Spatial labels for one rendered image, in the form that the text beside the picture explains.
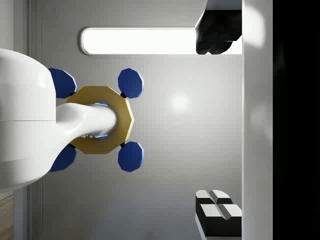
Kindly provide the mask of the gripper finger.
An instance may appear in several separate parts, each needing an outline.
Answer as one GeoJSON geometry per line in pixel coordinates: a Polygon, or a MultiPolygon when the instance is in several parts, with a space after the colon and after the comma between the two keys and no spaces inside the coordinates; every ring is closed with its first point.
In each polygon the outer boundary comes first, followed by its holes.
{"type": "Polygon", "coordinates": [[[242,36],[242,0],[206,0],[195,31],[197,54],[226,52],[242,36]]]}
{"type": "Polygon", "coordinates": [[[195,221],[202,240],[242,240],[242,210],[221,190],[195,193],[195,221]]]}

